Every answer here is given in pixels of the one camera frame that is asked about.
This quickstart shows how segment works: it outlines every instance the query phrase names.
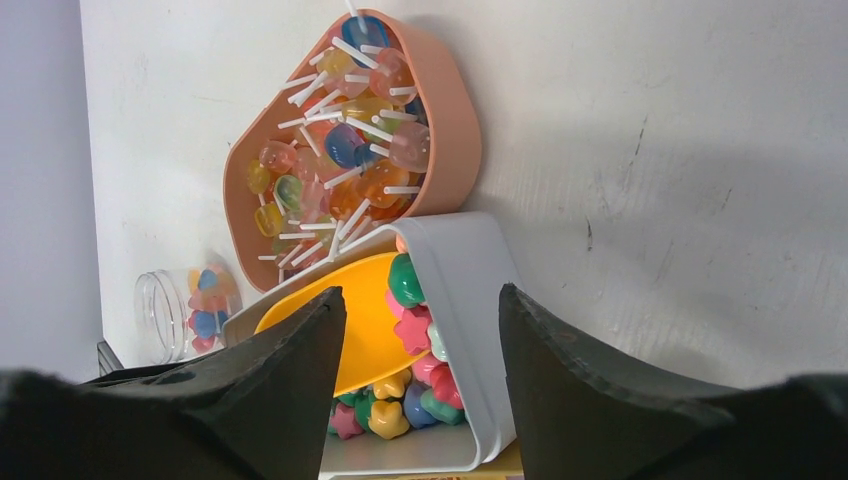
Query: pink star-shaped bead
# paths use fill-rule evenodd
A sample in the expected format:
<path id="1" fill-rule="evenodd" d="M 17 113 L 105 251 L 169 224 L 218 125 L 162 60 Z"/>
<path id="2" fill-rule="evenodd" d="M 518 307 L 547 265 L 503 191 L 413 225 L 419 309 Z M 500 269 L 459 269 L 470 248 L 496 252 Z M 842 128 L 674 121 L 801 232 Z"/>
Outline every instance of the pink star-shaped bead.
<path id="1" fill-rule="evenodd" d="M 433 322 L 430 310 L 425 307 L 404 309 L 400 321 L 395 325 L 395 335 L 403 342 L 403 349 L 410 355 L 430 349 L 427 327 Z"/>
<path id="2" fill-rule="evenodd" d="M 336 405 L 336 413 L 330 419 L 330 425 L 336 429 L 336 433 L 342 440 L 365 433 L 365 430 L 356 423 L 354 412 L 353 407 L 348 407 L 344 403 Z"/>

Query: yellow scoop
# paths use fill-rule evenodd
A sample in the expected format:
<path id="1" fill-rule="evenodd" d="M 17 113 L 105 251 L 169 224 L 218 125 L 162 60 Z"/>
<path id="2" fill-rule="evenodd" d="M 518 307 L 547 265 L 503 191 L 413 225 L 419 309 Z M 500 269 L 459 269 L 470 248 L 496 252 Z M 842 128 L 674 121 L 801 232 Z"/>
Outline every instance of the yellow scoop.
<path id="1" fill-rule="evenodd" d="M 256 332 L 288 318 L 329 287 L 342 287 L 347 310 L 335 396 L 386 378 L 426 355 L 411 356 L 394 333 L 397 319 L 386 304 L 389 268 L 396 252 L 363 258 L 292 293 L 271 307 Z"/>

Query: glass jar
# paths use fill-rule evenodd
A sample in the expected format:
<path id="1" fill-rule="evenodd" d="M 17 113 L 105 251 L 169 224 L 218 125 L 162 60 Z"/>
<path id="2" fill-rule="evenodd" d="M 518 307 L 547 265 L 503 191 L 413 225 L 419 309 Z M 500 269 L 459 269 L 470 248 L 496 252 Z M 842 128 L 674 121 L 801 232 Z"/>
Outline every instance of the glass jar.
<path id="1" fill-rule="evenodd" d="M 143 359 L 165 364 L 223 348 L 223 325 L 240 307 L 232 275 L 220 265 L 156 270 L 135 284 Z"/>

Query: table surface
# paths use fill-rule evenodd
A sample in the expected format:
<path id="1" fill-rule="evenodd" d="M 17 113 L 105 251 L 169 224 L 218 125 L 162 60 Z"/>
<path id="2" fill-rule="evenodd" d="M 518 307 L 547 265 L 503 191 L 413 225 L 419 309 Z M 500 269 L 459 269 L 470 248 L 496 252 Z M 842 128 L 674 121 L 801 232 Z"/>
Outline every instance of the table surface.
<path id="1" fill-rule="evenodd" d="M 361 6 L 454 52 L 485 141 L 465 208 L 497 216 L 542 304 L 708 381 L 848 365 L 848 4 Z M 341 0 L 82 0 L 104 334 L 127 364 L 139 274 L 238 269 L 230 145 L 342 13 Z"/>

